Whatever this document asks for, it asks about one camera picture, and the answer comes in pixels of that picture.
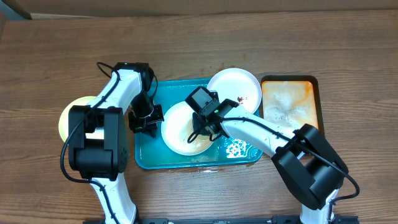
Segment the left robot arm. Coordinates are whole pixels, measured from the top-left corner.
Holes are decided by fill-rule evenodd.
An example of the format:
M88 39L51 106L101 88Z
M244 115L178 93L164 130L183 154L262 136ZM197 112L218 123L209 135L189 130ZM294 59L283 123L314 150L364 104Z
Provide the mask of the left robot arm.
M139 223L124 177L129 160L126 130L156 136L164 120L154 103L157 81L148 63L119 62L109 82L87 105L68 111L68 136L60 155L62 174L71 182L90 184L105 218L103 223Z

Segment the light green plate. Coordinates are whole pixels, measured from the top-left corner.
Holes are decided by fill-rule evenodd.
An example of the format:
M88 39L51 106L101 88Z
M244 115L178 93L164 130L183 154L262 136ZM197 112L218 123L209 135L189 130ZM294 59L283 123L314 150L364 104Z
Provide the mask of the light green plate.
M78 98L71 102L62 112L59 122L58 122L58 132L63 142L67 140L69 131L68 131L68 113L72 106L85 106L90 101L94 100L95 96L84 96ZM93 133L86 133L86 137L88 139L104 139L104 130L103 128L97 129Z

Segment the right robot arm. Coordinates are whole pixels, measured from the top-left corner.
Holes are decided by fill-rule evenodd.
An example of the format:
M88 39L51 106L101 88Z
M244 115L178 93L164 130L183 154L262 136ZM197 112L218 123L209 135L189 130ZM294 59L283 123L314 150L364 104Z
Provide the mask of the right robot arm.
M302 204L302 223L334 221L333 206L348 168L317 128L304 124L292 129L270 123L236 101L219 101L215 91L203 86L185 101L197 116L189 143L206 134L210 141L224 136L253 145L271 158L290 193Z

